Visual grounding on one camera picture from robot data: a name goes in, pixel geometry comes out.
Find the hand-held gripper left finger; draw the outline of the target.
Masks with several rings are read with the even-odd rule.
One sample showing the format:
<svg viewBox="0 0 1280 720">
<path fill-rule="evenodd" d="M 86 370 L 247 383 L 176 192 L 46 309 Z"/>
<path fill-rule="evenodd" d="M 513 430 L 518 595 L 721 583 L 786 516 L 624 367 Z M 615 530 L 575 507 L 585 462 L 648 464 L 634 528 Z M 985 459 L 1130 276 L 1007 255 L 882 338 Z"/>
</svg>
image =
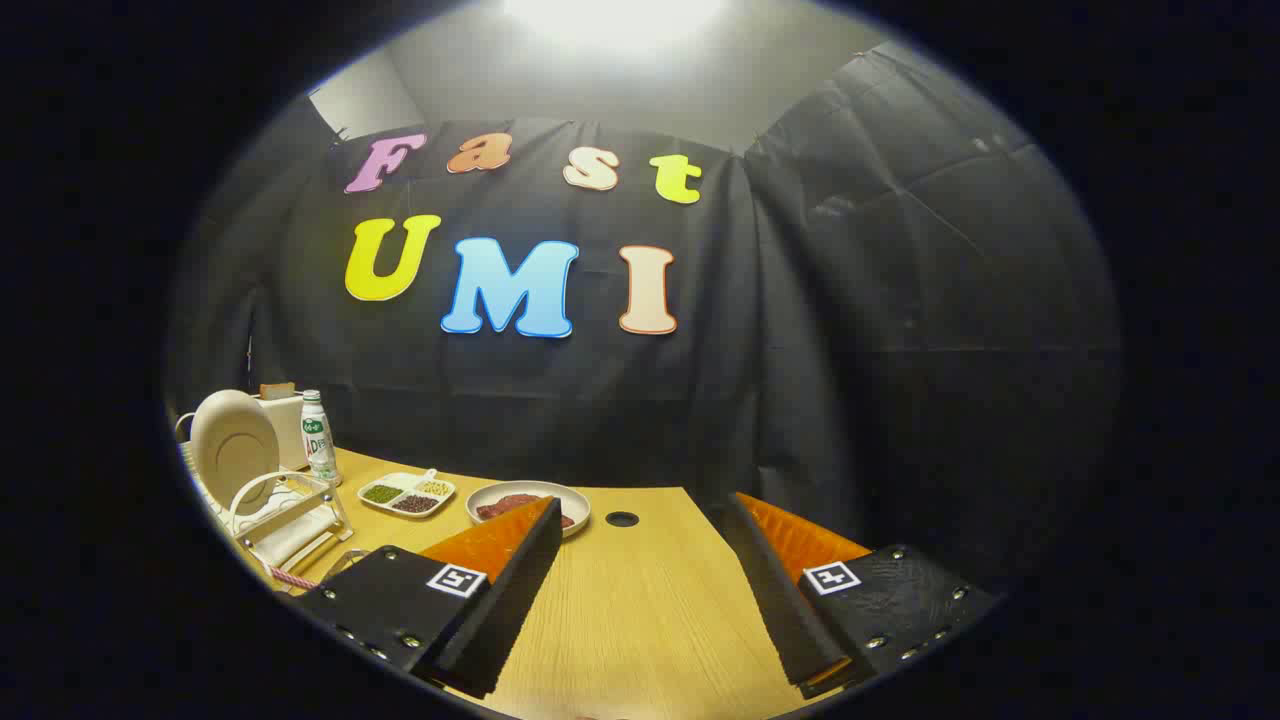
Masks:
<svg viewBox="0 0 1280 720">
<path fill-rule="evenodd" d="M 562 530 L 561 501 L 541 497 L 419 552 L 375 548 L 293 605 L 374 661 L 481 700 L 497 688 Z"/>
</svg>

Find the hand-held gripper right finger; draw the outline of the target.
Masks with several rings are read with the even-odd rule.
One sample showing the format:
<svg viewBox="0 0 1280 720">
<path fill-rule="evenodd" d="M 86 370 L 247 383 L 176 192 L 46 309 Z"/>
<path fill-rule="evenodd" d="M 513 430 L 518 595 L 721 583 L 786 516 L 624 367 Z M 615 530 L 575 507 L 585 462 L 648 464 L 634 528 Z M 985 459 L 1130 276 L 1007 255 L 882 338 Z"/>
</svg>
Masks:
<svg viewBox="0 0 1280 720">
<path fill-rule="evenodd" d="M 1001 601 L 922 550 L 869 550 L 741 492 L 726 503 L 722 534 L 783 674 L 808 700 L 920 662 Z"/>
</svg>

